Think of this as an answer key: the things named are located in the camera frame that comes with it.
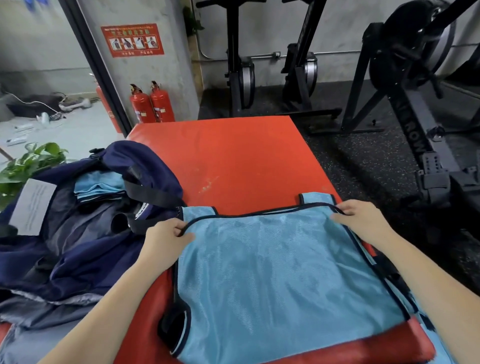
green plant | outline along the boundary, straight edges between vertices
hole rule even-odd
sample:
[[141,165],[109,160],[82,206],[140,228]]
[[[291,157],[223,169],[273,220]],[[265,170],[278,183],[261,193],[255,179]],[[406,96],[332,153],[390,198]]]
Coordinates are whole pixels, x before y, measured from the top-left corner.
[[14,159],[0,172],[0,211],[19,193],[23,185],[40,170],[57,166],[67,159],[66,149],[60,149],[57,143],[37,143],[25,145],[27,153]]
[[192,10],[189,6],[183,7],[183,19],[185,21],[185,29],[187,30],[187,36],[193,36],[197,34],[199,30],[204,30],[200,20],[196,20]]

speckled gym floor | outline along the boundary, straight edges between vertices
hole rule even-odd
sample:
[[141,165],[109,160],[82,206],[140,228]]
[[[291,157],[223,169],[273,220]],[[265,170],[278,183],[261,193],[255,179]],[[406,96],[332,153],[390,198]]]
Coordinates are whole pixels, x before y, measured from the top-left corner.
[[[318,84],[313,94],[314,107],[344,108],[351,82]],[[468,123],[480,107],[480,100],[443,87],[445,97],[437,100],[432,87],[422,93],[434,116],[445,125]],[[245,116],[273,115],[282,112],[281,86],[257,88],[255,103]],[[359,107],[373,95],[370,82],[364,83]],[[228,90],[204,92],[199,119],[228,117]],[[374,202],[394,229],[416,244],[455,278],[480,294],[480,245],[451,241],[430,245],[426,242],[424,216],[400,208],[400,199],[417,192],[414,171],[418,169],[388,101],[383,100],[366,120],[376,119],[386,130],[382,133],[313,136],[304,124],[295,121],[305,141],[317,157],[342,199]],[[475,150],[480,148],[480,134],[448,136],[448,142],[462,167],[476,164]]]

hand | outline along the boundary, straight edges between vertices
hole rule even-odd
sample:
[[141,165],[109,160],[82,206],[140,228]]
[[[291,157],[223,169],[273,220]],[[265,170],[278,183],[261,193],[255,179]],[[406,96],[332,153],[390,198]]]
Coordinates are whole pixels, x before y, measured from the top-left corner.
[[157,279],[177,261],[183,249],[195,239],[191,232],[178,237],[186,225],[186,222],[172,218],[149,228],[135,264],[141,269],[147,269],[154,275],[153,279]]
[[346,215],[333,214],[330,219],[348,226],[360,239],[378,250],[383,250],[386,244],[398,237],[381,211],[371,202],[349,200],[337,207]]

white cable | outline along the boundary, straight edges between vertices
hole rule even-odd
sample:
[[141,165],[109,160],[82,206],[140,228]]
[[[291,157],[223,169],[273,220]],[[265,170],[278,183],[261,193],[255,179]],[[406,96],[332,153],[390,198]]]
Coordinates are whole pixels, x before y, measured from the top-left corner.
[[5,92],[6,94],[12,95],[12,96],[15,97],[18,101],[23,102],[24,104],[27,104],[27,105],[31,105],[31,104],[35,104],[35,103],[37,103],[37,104],[42,104],[42,105],[45,105],[47,108],[55,111],[55,115],[61,114],[61,111],[56,111],[55,109],[51,108],[51,107],[48,106],[47,104],[44,104],[43,102],[40,102],[40,101],[25,102],[25,101],[20,100],[17,96],[15,96],[14,94],[12,94],[12,93],[10,93],[10,92],[6,92],[6,91],[4,91],[4,92]]

bag care tag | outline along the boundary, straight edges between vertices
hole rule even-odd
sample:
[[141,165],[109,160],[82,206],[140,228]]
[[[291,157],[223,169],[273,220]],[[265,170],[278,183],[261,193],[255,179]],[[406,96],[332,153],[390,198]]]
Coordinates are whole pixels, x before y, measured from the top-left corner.
[[18,229],[18,235],[37,236],[57,185],[29,179],[13,210],[10,225]]

